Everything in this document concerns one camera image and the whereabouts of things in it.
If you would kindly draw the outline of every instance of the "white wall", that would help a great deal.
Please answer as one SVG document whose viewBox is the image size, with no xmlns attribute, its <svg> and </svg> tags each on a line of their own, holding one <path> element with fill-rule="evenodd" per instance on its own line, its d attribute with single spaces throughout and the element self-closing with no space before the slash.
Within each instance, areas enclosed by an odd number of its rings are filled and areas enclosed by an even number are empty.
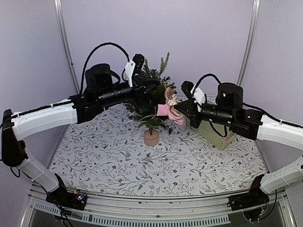
<svg viewBox="0 0 303 227">
<path fill-rule="evenodd" d="M 73 94 L 53 1 L 1 0 L 1 116 L 9 108 L 24 111 Z M 27 138 L 27 148 L 46 164 L 61 133 L 57 128 Z M 0 226 L 15 227 L 31 182 L 24 175 L 15 178 L 3 163 L 0 173 Z"/>
<path fill-rule="evenodd" d="M 143 54 L 152 68 L 170 52 L 165 75 L 177 88 L 207 73 L 237 82 L 250 25 L 253 1 L 242 0 L 65 0 L 62 1 L 67 36 L 80 81 L 83 62 L 100 43 L 120 44 L 132 58 Z M 88 68 L 107 62 L 118 74 L 126 63 L 115 47 L 98 50 Z M 215 95 L 215 80 L 202 89 Z"/>
<path fill-rule="evenodd" d="M 277 118 L 303 124 L 303 1 L 262 0 L 244 79 L 245 102 Z M 258 142 L 271 171 L 295 161 L 302 151 Z M 297 225 L 303 226 L 303 184 L 286 188 Z"/>
</svg>

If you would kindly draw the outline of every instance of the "stuffed toy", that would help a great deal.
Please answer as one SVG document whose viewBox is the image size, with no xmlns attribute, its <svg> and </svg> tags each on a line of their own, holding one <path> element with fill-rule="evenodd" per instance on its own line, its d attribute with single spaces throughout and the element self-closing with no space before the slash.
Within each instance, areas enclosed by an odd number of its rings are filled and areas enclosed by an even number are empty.
<svg viewBox="0 0 303 227">
<path fill-rule="evenodd" d="M 174 108 L 179 103 L 175 90 L 168 87 L 164 92 L 166 104 L 158 104 L 157 116 L 168 116 L 170 120 L 174 120 L 176 124 L 184 124 L 184 115 Z"/>
</svg>

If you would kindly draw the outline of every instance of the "floral tablecloth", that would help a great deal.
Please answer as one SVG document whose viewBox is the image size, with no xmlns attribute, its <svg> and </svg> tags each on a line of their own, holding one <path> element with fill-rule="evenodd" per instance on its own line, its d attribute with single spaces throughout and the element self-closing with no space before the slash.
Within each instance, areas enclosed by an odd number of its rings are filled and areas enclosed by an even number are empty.
<svg viewBox="0 0 303 227">
<path fill-rule="evenodd" d="M 91 192 L 140 196 L 189 196 L 248 189 L 265 173 L 251 140 L 237 136 L 224 151 L 177 126 L 160 143 L 147 147 L 146 128 L 129 121 L 116 105 L 92 121 L 70 125 L 50 166 L 68 187 Z"/>
</svg>

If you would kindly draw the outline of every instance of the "metal frame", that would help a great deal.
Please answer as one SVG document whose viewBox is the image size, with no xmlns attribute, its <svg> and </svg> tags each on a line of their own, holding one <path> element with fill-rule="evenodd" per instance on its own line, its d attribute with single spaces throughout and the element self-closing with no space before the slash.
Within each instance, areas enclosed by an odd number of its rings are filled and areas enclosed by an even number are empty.
<svg viewBox="0 0 303 227">
<path fill-rule="evenodd" d="M 282 211 L 282 215 L 283 215 L 283 219 L 284 222 L 286 224 L 286 226 L 290 226 L 290 227 L 296 227 L 296 222 L 294 219 L 294 215 L 289 203 L 289 200 L 286 198 L 283 198 L 283 200 L 281 200 L 280 202 L 280 207 L 281 207 L 281 211 Z"/>
<path fill-rule="evenodd" d="M 57 141 L 57 143 L 56 143 L 56 146 L 55 146 L 54 149 L 53 149 L 52 156 L 51 156 L 51 158 L 49 159 L 49 161 L 48 161 L 48 163 L 47 163 L 47 165 L 46 165 L 46 168 L 49 169 L 49 167 L 51 166 L 52 160 L 53 160 L 53 158 L 54 158 L 54 156 L 55 156 L 55 154 L 56 154 L 56 152 L 57 152 L 57 150 L 58 150 L 58 148 L 59 148 L 59 146 L 60 146 L 60 144 L 61 144 L 61 141 L 62 141 L 64 135 L 66 134 L 66 131 L 67 131 L 68 127 L 69 127 L 69 125 L 63 126 L 63 130 L 62 130 L 62 132 L 61 132 L 61 135 L 60 135 L 60 137 L 59 137 L 59 139 L 58 139 L 58 141 Z"/>
<path fill-rule="evenodd" d="M 34 183 L 28 196 L 27 209 L 22 218 L 21 227 L 28 227 L 34 209 L 58 215 L 58 209 L 53 204 L 45 202 L 45 197 L 46 194 L 42 188 Z M 72 210 L 70 218 L 106 227 L 126 226 L 122 223 L 138 227 L 144 225 L 146 227 L 216 226 L 229 223 L 229 214 L 258 207 L 232 211 L 231 208 L 226 207 L 228 197 L 229 195 L 215 195 L 155 199 L 152 197 L 136 198 L 134 196 L 89 192 L 85 210 Z M 273 203 L 275 194 L 271 194 L 269 197 L 270 203 Z M 284 190 L 278 192 L 277 204 L 281 206 L 286 226 L 296 227 Z"/>
<path fill-rule="evenodd" d="M 70 51 L 70 48 L 69 48 L 69 45 L 68 45 L 61 0 L 54 0 L 54 4 L 55 4 L 55 11 L 56 11 L 56 16 L 57 16 L 57 21 L 58 21 L 58 27 L 59 27 L 59 31 L 60 31 L 60 35 L 61 35 L 61 41 L 62 41 L 62 44 L 63 44 L 63 49 L 64 49 L 67 65 L 69 67 L 72 84 L 73 84 L 73 87 L 74 87 L 74 90 L 75 90 L 76 94 L 78 94 L 79 91 L 80 91 L 80 88 L 79 88 L 79 83 L 78 83 L 78 80 L 77 80 L 75 68 L 74 68 L 74 65 L 73 65 L 73 61 L 72 61 L 72 58 L 71 58 L 71 51 Z"/>
<path fill-rule="evenodd" d="M 252 12 L 251 12 L 251 18 L 250 18 L 250 29 L 248 33 L 248 39 L 246 42 L 246 47 L 245 47 L 245 52 L 242 60 L 242 65 L 237 81 L 238 86 L 242 86 L 243 81 L 244 81 L 244 76 L 247 68 L 247 64 L 249 61 L 249 56 L 250 56 L 250 51 L 252 47 L 252 41 L 254 39 L 255 35 L 255 30 L 257 26 L 257 21 L 258 21 L 258 13 L 259 13 L 259 6 L 260 6 L 260 0 L 253 0 L 253 5 L 252 5 Z"/>
</svg>

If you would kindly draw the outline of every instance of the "black cable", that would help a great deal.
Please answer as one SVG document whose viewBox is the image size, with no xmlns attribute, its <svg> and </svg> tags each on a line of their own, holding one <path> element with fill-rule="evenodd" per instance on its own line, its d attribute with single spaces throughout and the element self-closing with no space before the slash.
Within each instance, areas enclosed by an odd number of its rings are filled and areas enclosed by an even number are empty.
<svg viewBox="0 0 303 227">
<path fill-rule="evenodd" d="M 115 43 L 103 43 L 103 44 L 100 44 L 100 45 L 96 46 L 96 47 L 89 53 L 89 55 L 88 55 L 88 57 L 87 57 L 87 59 L 86 59 L 86 61 L 85 61 L 85 63 L 84 63 L 83 70 L 82 70 L 82 75 L 81 75 L 81 87 L 80 87 L 79 97 L 82 95 L 82 92 L 83 92 L 84 74 L 85 74 L 86 66 L 87 66 L 87 64 L 88 64 L 88 62 L 89 62 L 90 57 L 93 55 L 93 53 L 94 53 L 97 49 L 99 49 L 99 48 L 102 47 L 102 46 L 106 46 L 106 45 L 112 45 L 112 46 L 115 46 L 115 47 L 119 48 L 119 49 L 125 54 L 125 56 L 126 56 L 126 58 L 127 58 L 127 61 L 129 61 L 129 56 L 128 56 L 127 52 L 126 52 L 121 46 L 119 46 L 118 44 L 115 44 Z"/>
<path fill-rule="evenodd" d="M 12 116 L 12 117 L 10 117 L 10 118 L 4 120 L 4 121 L 2 122 L 2 124 L 0 124 L 0 129 L 2 128 L 2 126 L 3 126 L 6 122 L 10 121 L 10 120 L 13 119 L 13 118 L 14 118 L 14 117 Z"/>
<path fill-rule="evenodd" d="M 291 123 L 291 122 L 281 121 L 281 120 L 275 118 L 274 116 L 270 115 L 269 113 L 267 113 L 265 110 L 261 109 L 260 107 L 253 106 L 253 105 L 246 104 L 246 103 L 243 103 L 243 105 L 245 105 L 245 106 L 247 106 L 249 108 L 260 110 L 263 114 L 267 115 L 269 118 L 271 118 L 272 120 L 274 120 L 276 122 L 279 122 L 281 124 L 287 124 L 287 125 L 290 125 L 290 126 L 293 126 L 293 127 L 297 127 L 297 128 L 303 129 L 303 125 L 299 125 L 299 124 L 295 124 L 295 123 Z"/>
<path fill-rule="evenodd" d="M 214 126 L 213 126 L 213 124 L 211 123 L 211 122 L 209 122 L 209 124 L 210 124 L 210 127 L 212 127 L 212 129 L 215 131 L 215 133 L 217 133 L 219 136 L 221 136 L 221 137 L 226 137 L 227 136 L 227 128 L 226 128 L 226 126 L 224 126 L 224 136 L 220 133 L 220 132 L 218 132 L 215 128 L 214 128 Z"/>
<path fill-rule="evenodd" d="M 125 72 L 125 69 L 123 69 L 123 71 L 122 71 L 121 78 L 122 78 L 122 80 L 123 80 L 124 82 L 127 82 L 127 80 L 126 80 L 126 79 L 124 79 L 124 72 Z"/>
<path fill-rule="evenodd" d="M 10 170 L 11 170 L 11 172 L 13 173 L 13 175 L 14 175 L 16 178 L 20 178 L 20 176 L 21 176 L 21 172 L 20 172 L 20 170 L 19 170 L 19 169 L 18 169 L 18 174 L 19 174 L 19 175 L 15 174 L 15 172 L 14 172 L 14 170 L 13 170 L 13 168 L 12 168 L 12 167 L 10 167 Z"/>
<path fill-rule="evenodd" d="M 66 218 L 66 220 L 67 220 L 67 222 L 70 224 L 70 227 L 73 227 L 73 225 L 71 224 L 71 221 L 69 220 L 69 218 L 66 216 L 66 214 L 64 213 L 64 209 L 61 207 L 61 206 L 59 206 L 53 199 L 52 199 L 52 197 L 50 196 L 50 194 L 49 194 L 49 192 L 47 191 L 47 190 L 45 190 L 45 188 L 42 186 L 42 185 L 40 185 L 41 186 L 41 188 L 45 191 L 45 193 L 49 196 L 49 198 L 52 200 L 52 202 L 56 205 L 56 207 L 60 210 L 60 212 L 61 212 L 61 217 L 62 217 L 62 214 L 65 216 L 65 218 Z"/>
<path fill-rule="evenodd" d="M 214 74 L 212 74 L 212 73 L 205 74 L 204 76 L 202 76 L 202 77 L 198 80 L 198 82 L 197 82 L 197 84 L 196 84 L 196 86 L 195 86 L 195 88 L 194 88 L 192 94 L 195 93 L 195 91 L 196 91 L 197 87 L 200 85 L 201 81 L 204 80 L 206 77 L 213 77 L 213 78 L 215 78 L 215 80 L 216 80 L 219 84 L 221 84 L 221 81 L 217 78 L 216 75 L 214 75 Z"/>
<path fill-rule="evenodd" d="M 270 212 L 265 217 L 260 218 L 259 221 L 266 219 L 273 212 L 273 210 L 275 209 L 275 206 L 276 206 L 276 198 L 277 198 L 277 191 L 276 191 L 275 202 L 274 202 L 274 205 L 273 205 L 272 209 L 270 210 Z"/>
</svg>

